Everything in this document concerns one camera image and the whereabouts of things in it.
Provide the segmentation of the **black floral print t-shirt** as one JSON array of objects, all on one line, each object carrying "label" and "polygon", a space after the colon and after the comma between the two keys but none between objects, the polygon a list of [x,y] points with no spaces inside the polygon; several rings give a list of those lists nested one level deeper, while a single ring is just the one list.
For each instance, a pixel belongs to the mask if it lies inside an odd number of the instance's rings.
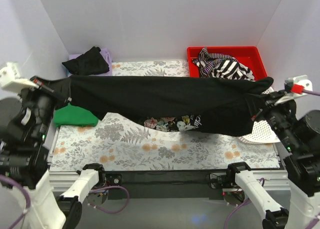
[{"label": "black floral print t-shirt", "polygon": [[163,132],[198,131],[239,137],[250,134],[274,80],[213,77],[80,76],[45,80],[73,106],[98,119],[107,113]]}]

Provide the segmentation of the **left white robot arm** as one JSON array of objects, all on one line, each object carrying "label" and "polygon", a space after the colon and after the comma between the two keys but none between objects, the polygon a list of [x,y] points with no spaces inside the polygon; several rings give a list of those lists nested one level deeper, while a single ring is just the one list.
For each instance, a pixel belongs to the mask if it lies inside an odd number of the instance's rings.
[{"label": "left white robot arm", "polygon": [[2,79],[0,84],[18,95],[0,101],[0,184],[22,207],[16,223],[24,229],[76,228],[86,196],[107,180],[101,164],[87,164],[67,191],[53,194],[44,143],[54,110],[72,100],[71,80],[33,77]]}]

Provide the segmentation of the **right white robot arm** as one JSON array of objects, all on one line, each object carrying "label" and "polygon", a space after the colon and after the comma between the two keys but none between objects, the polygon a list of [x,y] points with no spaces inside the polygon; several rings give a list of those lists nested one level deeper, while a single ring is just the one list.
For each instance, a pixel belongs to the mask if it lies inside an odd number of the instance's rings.
[{"label": "right white robot arm", "polygon": [[289,153],[284,158],[290,187],[290,207],[276,202],[255,179],[245,162],[229,164],[227,184],[240,187],[255,206],[264,229],[318,229],[320,227],[320,112],[311,110],[296,118],[295,99],[285,90],[263,97],[264,105],[253,116],[266,120]]}]

